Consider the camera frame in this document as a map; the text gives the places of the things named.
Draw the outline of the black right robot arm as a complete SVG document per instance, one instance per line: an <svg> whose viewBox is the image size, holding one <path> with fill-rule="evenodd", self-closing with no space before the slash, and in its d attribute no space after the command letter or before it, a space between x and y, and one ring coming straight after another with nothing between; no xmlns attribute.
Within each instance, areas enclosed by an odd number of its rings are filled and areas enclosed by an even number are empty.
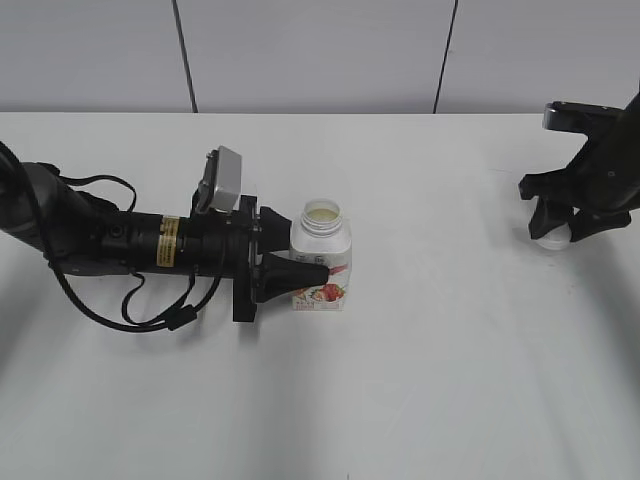
<svg viewBox="0 0 640 480"><path fill-rule="evenodd" d="M537 200L530 238L553 246L629 226L639 208L639 97L623 109L553 101L543 128L586 141L565 167L520 180L520 198Z"/></svg>

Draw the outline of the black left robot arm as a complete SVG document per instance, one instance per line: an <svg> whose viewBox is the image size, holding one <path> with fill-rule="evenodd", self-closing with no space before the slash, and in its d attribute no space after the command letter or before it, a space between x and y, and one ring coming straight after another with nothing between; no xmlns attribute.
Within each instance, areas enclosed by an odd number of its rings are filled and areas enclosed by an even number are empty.
<svg viewBox="0 0 640 480"><path fill-rule="evenodd" d="M21 162L1 148L1 229L40 251L70 301L84 315L114 330L174 331L195 320L220 282L233 282L236 322L254 320L257 307L300 289L324 285L328 267L281 257L290 245L291 221L243 195L242 158L220 146L208 153L203 177L186 217L141 213L84 191L98 176L65 177L47 163ZM181 295L146 321L133 320L130 300L121 321L102 317L71 288L69 276L184 276L193 287L199 277L212 283L190 304Z"/></svg>

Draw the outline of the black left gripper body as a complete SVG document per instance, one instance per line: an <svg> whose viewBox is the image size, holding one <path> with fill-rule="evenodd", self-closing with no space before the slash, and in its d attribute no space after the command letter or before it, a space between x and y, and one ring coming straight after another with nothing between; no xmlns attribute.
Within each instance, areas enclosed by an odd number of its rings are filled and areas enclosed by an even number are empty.
<svg viewBox="0 0 640 480"><path fill-rule="evenodd" d="M257 198L243 195L237 210L183 218L178 230L175 270L212 277L216 290L223 279L232 281L232 320L255 320L252 271L257 248Z"/></svg>

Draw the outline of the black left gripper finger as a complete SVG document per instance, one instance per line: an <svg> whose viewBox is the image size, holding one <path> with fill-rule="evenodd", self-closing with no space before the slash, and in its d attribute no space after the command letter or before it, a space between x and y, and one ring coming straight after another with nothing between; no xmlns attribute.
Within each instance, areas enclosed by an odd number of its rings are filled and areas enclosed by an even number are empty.
<svg viewBox="0 0 640 480"><path fill-rule="evenodd" d="M284 294L322 286L328 279L329 268L325 265L298 262L265 253L257 267L254 300L266 303Z"/></svg>
<svg viewBox="0 0 640 480"><path fill-rule="evenodd" d="M290 248L292 221L270 207L259 210L258 253L281 252Z"/></svg>

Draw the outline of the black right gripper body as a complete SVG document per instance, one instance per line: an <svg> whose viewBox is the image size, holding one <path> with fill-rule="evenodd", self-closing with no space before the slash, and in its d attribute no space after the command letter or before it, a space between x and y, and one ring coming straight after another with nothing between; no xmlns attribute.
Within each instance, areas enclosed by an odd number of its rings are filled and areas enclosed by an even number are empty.
<svg viewBox="0 0 640 480"><path fill-rule="evenodd" d="M525 175L520 198L540 197L595 213L630 211L639 205L639 147L589 140L566 167Z"/></svg>

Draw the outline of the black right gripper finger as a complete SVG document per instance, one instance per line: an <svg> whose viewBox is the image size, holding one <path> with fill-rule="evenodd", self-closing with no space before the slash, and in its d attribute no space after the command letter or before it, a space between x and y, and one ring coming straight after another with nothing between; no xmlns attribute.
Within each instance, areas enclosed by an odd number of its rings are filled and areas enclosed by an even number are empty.
<svg viewBox="0 0 640 480"><path fill-rule="evenodd" d="M528 225L530 237L544 237L552 230L567 225L573 215L572 206L539 197Z"/></svg>
<svg viewBox="0 0 640 480"><path fill-rule="evenodd" d="M597 215L579 210L569 221L571 243L580 242L590 236L629 225L629 213L621 212L611 215Z"/></svg>

